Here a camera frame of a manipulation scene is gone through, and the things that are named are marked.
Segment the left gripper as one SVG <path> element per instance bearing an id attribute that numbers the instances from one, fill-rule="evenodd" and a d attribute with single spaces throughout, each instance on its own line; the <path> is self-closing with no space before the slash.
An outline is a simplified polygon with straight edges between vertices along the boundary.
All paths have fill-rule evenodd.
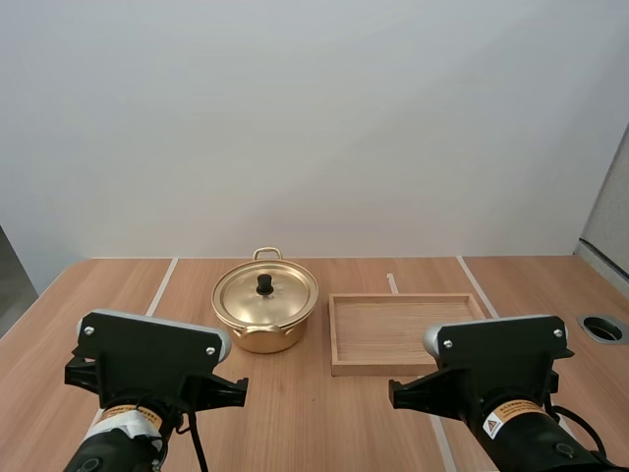
<path id="1" fill-rule="evenodd" d="M 107 361 L 74 357 L 64 381 L 99 398 L 102 407 L 160 403 L 177 409 L 243 407 L 248 380 L 234 383 L 212 373 L 192 372 L 165 361 Z"/>

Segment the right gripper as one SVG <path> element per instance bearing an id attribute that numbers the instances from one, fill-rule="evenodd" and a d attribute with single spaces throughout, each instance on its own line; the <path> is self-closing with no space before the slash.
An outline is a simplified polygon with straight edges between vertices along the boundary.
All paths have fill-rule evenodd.
<path id="1" fill-rule="evenodd" d="M 499 346 L 475 353 L 446 353 L 435 373 L 410 383 L 389 382 L 395 409 L 478 423 L 492 407 L 525 399 L 542 405 L 558 390 L 557 360 L 574 352 L 565 347 L 525 349 Z"/>

